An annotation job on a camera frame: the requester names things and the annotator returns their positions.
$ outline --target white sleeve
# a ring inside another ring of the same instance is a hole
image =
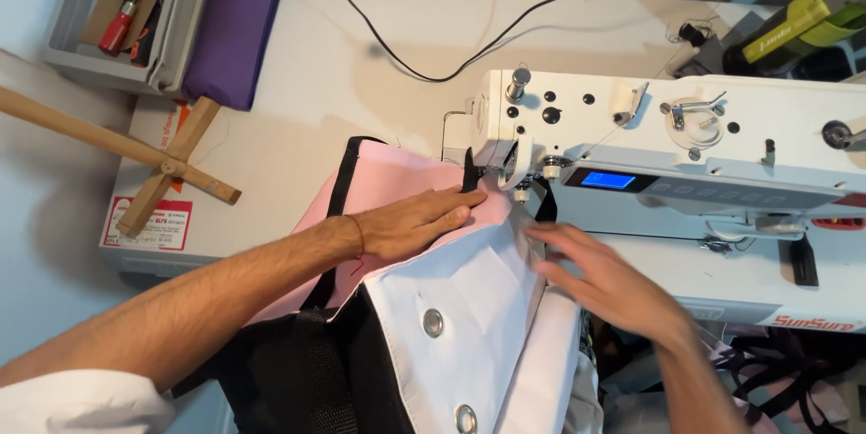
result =
[[[71,370],[0,388],[0,433],[156,434],[174,406],[133,373]]]

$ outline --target hairy forearm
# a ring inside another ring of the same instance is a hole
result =
[[[136,373],[159,392],[210,358],[279,297],[360,252],[345,217],[185,273],[88,319],[0,368],[0,387],[96,368]]]
[[[672,434],[751,432],[689,327],[655,343],[655,356],[662,370]]]

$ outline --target blue lcd screen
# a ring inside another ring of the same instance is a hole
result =
[[[605,189],[625,189],[635,178],[632,175],[617,175],[612,173],[590,172],[580,185],[602,187]]]

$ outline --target wooden cross stand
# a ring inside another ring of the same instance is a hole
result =
[[[212,99],[200,97],[168,148],[161,151],[129,135],[93,125],[17,92],[0,88],[0,112],[153,167],[153,172],[117,223],[117,229],[130,237],[138,235],[145,227],[157,204],[166,196],[174,177],[182,177],[226,203],[237,202],[241,196],[240,190],[186,163],[219,108],[220,105]]]

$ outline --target yellow label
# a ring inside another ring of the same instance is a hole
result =
[[[822,0],[812,1],[806,6],[806,9],[794,16],[789,10],[788,19],[743,48],[746,62],[752,64],[756,60],[760,60],[767,53],[773,52],[776,48],[785,45],[785,43],[814,27],[827,16],[829,16],[829,8]]]

